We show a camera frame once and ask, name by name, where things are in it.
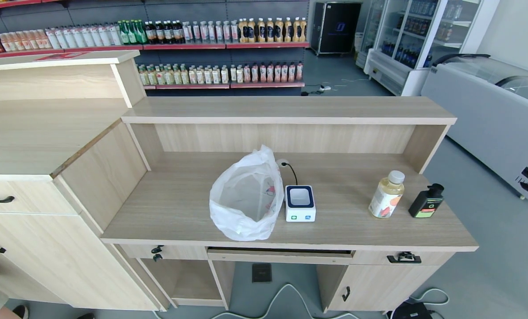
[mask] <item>cabinet door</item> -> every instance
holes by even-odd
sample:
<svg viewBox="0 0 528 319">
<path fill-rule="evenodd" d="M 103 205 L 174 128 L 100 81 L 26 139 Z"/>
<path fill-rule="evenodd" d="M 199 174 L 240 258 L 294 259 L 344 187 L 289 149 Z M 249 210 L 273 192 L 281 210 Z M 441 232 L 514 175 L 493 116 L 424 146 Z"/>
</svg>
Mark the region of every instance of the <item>cabinet door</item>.
<svg viewBox="0 0 528 319">
<path fill-rule="evenodd" d="M 158 310 L 79 216 L 0 213 L 0 245 L 73 307 Z"/>
<path fill-rule="evenodd" d="M 63 300 L 8 260 L 7 252 L 0 253 L 0 291 L 14 299 L 64 303 Z"/>
<path fill-rule="evenodd" d="M 351 265 L 343 275 L 329 310 L 394 310 L 438 269 L 439 266 Z"/>
</svg>

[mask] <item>white bottle cap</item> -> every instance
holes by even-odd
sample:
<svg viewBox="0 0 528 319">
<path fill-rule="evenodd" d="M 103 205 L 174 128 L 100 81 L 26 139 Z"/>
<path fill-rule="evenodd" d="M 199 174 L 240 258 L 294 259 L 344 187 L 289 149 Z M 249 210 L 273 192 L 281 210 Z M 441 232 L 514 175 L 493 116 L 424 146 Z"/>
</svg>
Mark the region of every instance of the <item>white bottle cap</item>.
<svg viewBox="0 0 528 319">
<path fill-rule="evenodd" d="M 390 180 L 390 183 L 392 184 L 401 184 L 404 182 L 404 178 L 406 178 L 406 175 L 400 171 L 392 171 L 388 174 L 388 180 Z"/>
</svg>

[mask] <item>white plastic bag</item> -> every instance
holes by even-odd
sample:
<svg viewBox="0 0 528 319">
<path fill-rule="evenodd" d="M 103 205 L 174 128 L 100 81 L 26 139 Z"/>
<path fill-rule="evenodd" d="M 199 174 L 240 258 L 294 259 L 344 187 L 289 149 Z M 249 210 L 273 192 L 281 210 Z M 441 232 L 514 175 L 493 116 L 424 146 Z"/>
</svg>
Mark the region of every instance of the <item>white plastic bag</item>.
<svg viewBox="0 0 528 319">
<path fill-rule="evenodd" d="M 232 240 L 266 240 L 284 202 L 283 190 L 274 153 L 262 145 L 215 181 L 209 193 L 211 219 Z"/>
</svg>

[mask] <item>bottle cap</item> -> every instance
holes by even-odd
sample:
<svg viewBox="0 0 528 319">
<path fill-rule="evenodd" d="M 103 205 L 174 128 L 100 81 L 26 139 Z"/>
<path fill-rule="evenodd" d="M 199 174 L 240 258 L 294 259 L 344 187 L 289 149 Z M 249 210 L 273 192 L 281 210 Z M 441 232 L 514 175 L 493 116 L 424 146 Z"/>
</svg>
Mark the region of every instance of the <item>bottle cap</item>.
<svg viewBox="0 0 528 319">
<path fill-rule="evenodd" d="M 440 197 L 441 193 L 445 189 L 443 185 L 437 184 L 437 183 L 429 185 L 428 188 L 429 188 L 429 190 L 427 191 L 428 197 Z"/>
<path fill-rule="evenodd" d="M 390 183 L 392 184 L 401 184 L 404 181 L 404 178 L 406 178 L 406 175 L 400 171 L 392 171 L 388 174 L 388 180 L 390 180 Z"/>
</svg>

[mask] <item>drawer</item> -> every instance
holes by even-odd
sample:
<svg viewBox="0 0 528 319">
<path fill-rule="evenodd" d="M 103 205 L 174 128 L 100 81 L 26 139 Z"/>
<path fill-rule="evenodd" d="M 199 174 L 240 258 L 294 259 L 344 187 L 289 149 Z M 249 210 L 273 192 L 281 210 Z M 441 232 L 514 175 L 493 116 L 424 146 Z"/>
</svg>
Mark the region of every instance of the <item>drawer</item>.
<svg viewBox="0 0 528 319">
<path fill-rule="evenodd" d="M 408 259 L 403 259 L 404 263 L 391 263 L 388 259 L 388 256 L 393 256 L 394 259 L 398 259 L 400 253 L 398 251 L 386 251 L 386 252 L 376 252 L 371 250 L 357 250 L 353 255 L 353 260 L 351 264 L 353 265 L 411 265 L 407 263 Z M 425 266 L 441 266 L 447 260 L 454 255 L 454 252 L 415 252 L 413 251 L 416 257 L 419 257 L 421 260 L 420 265 Z"/>
<path fill-rule="evenodd" d="M 78 214 L 56 188 L 48 175 L 31 176 L 31 180 L 3 180 L 0 176 L 0 212 L 38 214 Z"/>
<path fill-rule="evenodd" d="M 209 248 L 207 255 L 211 260 L 220 261 L 317 265 L 349 265 L 353 259 L 350 250 Z"/>
<path fill-rule="evenodd" d="M 152 249 L 156 245 L 120 245 L 131 258 L 151 259 L 154 257 Z M 163 259 L 186 259 L 206 261 L 207 248 L 205 246 L 165 245 L 160 247 L 159 254 Z"/>
</svg>

